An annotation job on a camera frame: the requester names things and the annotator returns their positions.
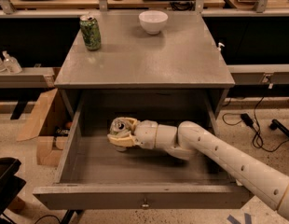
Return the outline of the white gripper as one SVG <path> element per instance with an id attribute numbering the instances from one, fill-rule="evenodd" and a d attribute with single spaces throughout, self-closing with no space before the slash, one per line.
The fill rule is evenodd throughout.
<path id="1" fill-rule="evenodd" d="M 155 139 L 158 124 L 155 121 L 145 120 L 139 122 L 135 118 L 120 117 L 115 119 L 115 128 L 120 131 L 134 131 L 134 136 L 128 134 L 125 137 L 119 137 L 108 134 L 108 140 L 111 144 L 118 147 L 134 147 L 136 144 L 145 149 L 153 149 L 155 147 Z"/>

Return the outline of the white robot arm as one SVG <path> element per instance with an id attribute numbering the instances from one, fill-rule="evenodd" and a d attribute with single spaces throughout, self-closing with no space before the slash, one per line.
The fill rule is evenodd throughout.
<path id="1" fill-rule="evenodd" d="M 161 149 L 186 161 L 199 151 L 289 221 L 289 176 L 231 146 L 195 122 L 184 121 L 175 127 L 120 117 L 112 121 L 107 137 L 117 147 Z"/>

